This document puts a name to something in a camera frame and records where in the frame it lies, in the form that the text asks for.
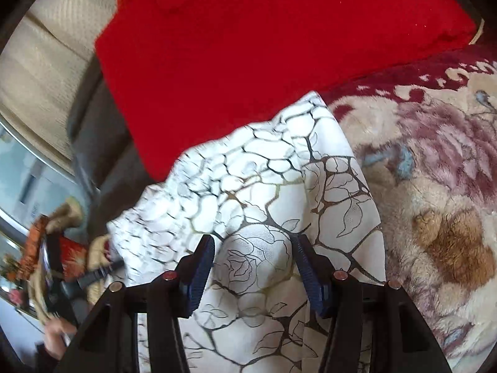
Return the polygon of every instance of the rose pattern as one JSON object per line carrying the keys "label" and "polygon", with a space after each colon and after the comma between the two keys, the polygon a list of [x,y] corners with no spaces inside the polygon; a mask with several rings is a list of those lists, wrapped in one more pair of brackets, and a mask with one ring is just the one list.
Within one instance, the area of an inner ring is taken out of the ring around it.
{"label": "rose pattern", "polygon": [[497,140],[485,119],[438,100],[399,105],[403,135],[420,156],[423,172],[451,193],[495,206]]}
{"label": "rose pattern", "polygon": [[[164,183],[148,187],[108,228],[128,285],[174,269],[203,234],[215,238],[200,306],[180,321],[188,364],[206,372],[317,370],[329,326],[309,309],[291,236],[305,233],[318,253],[360,280],[385,280],[376,206],[314,92],[270,122],[187,150]],[[145,372],[145,316],[139,324]]]}

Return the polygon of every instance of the floral white fabric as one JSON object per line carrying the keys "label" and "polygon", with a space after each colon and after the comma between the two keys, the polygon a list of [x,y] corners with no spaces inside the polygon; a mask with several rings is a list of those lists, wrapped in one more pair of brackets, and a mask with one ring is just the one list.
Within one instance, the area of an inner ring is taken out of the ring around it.
{"label": "floral white fabric", "polygon": [[[317,371],[328,325],[309,309],[290,236],[305,233],[317,253],[361,281],[385,280],[376,206],[315,92],[270,122],[189,149],[108,227],[127,285],[174,269],[203,234],[215,238],[200,307],[180,322],[188,363],[203,372]],[[146,318],[139,354],[150,371]]]}

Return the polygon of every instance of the red pillow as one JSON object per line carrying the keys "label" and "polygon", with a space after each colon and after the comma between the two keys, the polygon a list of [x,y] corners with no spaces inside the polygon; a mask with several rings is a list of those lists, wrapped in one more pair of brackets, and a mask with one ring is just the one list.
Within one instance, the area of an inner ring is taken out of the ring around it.
{"label": "red pillow", "polygon": [[454,0],[128,0],[96,42],[149,174],[306,92],[468,44]]}

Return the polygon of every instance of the floral carpet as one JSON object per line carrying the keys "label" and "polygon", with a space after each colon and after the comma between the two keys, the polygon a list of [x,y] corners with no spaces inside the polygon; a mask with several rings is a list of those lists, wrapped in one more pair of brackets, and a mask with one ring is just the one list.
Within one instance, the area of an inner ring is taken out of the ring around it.
{"label": "floral carpet", "polygon": [[399,279],[455,373],[497,339],[497,52],[472,46],[322,92]]}

